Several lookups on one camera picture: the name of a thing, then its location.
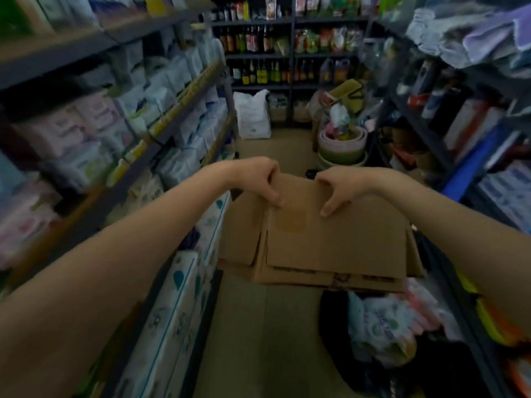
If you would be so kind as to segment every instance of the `forearm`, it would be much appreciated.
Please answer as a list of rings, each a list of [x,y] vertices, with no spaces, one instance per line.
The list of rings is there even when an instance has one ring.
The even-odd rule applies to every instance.
[[[0,306],[2,394],[71,395],[164,261],[229,189],[230,165],[222,162],[202,169],[63,255],[9,296]],[[28,343],[49,349],[41,357],[24,349],[20,357],[21,347]],[[17,357],[24,368],[13,368]],[[39,364],[44,362],[48,365],[43,369]],[[61,376],[66,374],[69,381]],[[57,377],[60,389],[42,389]]]
[[[439,247],[501,312],[531,335],[528,235],[395,171],[379,173],[374,190]],[[519,291],[519,298],[514,290]]]

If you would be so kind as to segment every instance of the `cardboard carton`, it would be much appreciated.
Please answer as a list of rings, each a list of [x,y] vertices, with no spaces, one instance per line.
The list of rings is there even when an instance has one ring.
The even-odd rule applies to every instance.
[[[331,187],[285,173],[271,184],[283,208],[243,193],[227,210],[220,269],[256,283],[386,292],[421,275],[409,224],[385,200],[364,196],[323,219]]]

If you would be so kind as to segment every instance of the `tile floor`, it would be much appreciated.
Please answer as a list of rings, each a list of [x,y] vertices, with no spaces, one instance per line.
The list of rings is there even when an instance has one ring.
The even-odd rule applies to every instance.
[[[315,167],[308,130],[238,140],[242,158],[266,155],[283,172]],[[194,398],[354,398],[317,330],[321,290],[264,286],[224,274]]]

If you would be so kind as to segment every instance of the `purple cloth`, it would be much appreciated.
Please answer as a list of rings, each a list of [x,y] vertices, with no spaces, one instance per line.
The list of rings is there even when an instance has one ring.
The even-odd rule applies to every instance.
[[[519,51],[531,48],[531,4],[495,13],[463,39],[463,46],[470,60],[479,63],[511,33]]]

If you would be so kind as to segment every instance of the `person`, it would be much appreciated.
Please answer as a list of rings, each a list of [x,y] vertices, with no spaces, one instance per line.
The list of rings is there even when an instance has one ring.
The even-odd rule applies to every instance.
[[[278,163],[265,157],[209,165],[16,289],[0,303],[0,396],[71,396],[203,212],[233,188],[282,207],[268,181],[278,171]],[[334,189],[323,217],[363,194],[381,196],[531,335],[528,235],[390,169],[334,167],[316,179]]]

